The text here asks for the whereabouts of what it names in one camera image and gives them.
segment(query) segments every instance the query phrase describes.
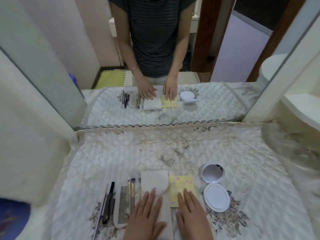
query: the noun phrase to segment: person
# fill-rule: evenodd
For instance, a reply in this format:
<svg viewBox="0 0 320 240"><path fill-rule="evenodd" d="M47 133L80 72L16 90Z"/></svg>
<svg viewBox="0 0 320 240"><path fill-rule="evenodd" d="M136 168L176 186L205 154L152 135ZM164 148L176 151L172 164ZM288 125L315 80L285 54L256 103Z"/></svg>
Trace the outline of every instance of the person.
<svg viewBox="0 0 320 240"><path fill-rule="evenodd" d="M174 100L196 0L109 1L121 57L139 94L153 99L156 89L152 84L163 85L166 100Z"/></svg>
<svg viewBox="0 0 320 240"><path fill-rule="evenodd" d="M155 206L153 201L156 190L146 192L142 200L136 205L129 218L123 240L157 240L166 222L158 222L157 218L162 205L159 197ZM179 212L177 221L182 240L214 240L206 213L198 199L186 189L178 193Z"/></svg>

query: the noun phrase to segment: dark gray t-shirt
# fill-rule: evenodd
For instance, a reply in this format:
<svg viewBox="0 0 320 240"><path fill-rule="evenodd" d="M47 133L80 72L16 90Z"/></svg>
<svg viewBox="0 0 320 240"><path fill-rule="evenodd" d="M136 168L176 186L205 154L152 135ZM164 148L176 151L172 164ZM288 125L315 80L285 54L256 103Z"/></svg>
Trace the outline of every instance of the dark gray t-shirt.
<svg viewBox="0 0 320 240"><path fill-rule="evenodd" d="M109 0L128 13L133 52L144 76L168 75L181 12L195 0Z"/></svg>

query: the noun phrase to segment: mirror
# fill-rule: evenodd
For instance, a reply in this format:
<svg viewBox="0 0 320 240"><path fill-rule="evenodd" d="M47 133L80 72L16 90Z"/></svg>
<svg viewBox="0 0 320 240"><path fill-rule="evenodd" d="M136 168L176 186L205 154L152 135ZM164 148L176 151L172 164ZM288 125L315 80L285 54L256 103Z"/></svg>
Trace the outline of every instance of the mirror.
<svg viewBox="0 0 320 240"><path fill-rule="evenodd" d="M242 121L320 9L196 0L167 25L153 12L166 0L143 0L154 23L109 1L3 1L1 49L73 128Z"/></svg>

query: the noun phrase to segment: blue object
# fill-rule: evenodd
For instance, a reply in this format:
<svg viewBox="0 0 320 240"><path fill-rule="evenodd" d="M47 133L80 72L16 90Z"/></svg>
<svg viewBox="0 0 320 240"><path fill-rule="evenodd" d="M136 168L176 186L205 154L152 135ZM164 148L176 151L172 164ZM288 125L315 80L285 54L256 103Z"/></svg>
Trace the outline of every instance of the blue object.
<svg viewBox="0 0 320 240"><path fill-rule="evenodd" d="M0 239L16 239L26 226L30 213L30 204L0 198Z"/></svg>
<svg viewBox="0 0 320 240"><path fill-rule="evenodd" d="M69 76L71 77L71 80L73 81L73 83L75 84L75 86L77 87L77 89L79 90L79 92L81 93L82 97L85 98L78 86L78 82L77 82L77 79L74 75L72 75L71 73L69 73Z"/></svg>

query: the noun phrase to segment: comb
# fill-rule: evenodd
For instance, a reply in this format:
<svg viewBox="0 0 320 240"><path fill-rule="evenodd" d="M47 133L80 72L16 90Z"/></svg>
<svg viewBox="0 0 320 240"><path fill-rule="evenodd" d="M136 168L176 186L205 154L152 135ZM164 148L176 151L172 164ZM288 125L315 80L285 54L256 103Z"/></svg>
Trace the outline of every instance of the comb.
<svg viewBox="0 0 320 240"><path fill-rule="evenodd" d="M117 229L121 229L128 223L128 186L120 186L118 192L115 194L113 223Z"/></svg>

